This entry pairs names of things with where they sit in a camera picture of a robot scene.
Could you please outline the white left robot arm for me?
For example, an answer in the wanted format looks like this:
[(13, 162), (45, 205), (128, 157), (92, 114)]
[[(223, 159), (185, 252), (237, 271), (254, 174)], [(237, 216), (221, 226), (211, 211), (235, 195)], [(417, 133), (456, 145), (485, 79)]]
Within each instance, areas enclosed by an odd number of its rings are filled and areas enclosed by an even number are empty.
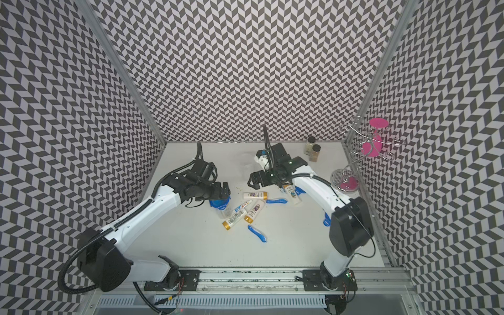
[(176, 290), (181, 283), (176, 263), (163, 255), (148, 260), (128, 257), (126, 252), (157, 220), (182, 203), (227, 199), (228, 183), (217, 177), (217, 167), (204, 160), (202, 143), (198, 143), (196, 157), (164, 175), (150, 197), (100, 230), (90, 228), (80, 234), (77, 250), (60, 269), (59, 290), (71, 295), (96, 289), (109, 292), (125, 282), (153, 282), (164, 290)]

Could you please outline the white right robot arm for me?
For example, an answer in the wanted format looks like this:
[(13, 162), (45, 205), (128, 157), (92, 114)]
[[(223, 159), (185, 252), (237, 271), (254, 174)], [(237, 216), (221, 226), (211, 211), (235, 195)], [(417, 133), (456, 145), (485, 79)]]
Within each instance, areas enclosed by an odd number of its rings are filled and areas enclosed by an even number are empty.
[(264, 125), (265, 148), (256, 153), (261, 166), (249, 176), (248, 186), (255, 190), (267, 186), (300, 188), (312, 198), (330, 219), (329, 241), (333, 249), (320, 265), (320, 281), (329, 291), (357, 291), (356, 278), (349, 269), (355, 256), (363, 256), (361, 249), (374, 241), (374, 228), (366, 201), (350, 198), (337, 192), (331, 182), (317, 175), (307, 161), (291, 157), (283, 144), (271, 144)]

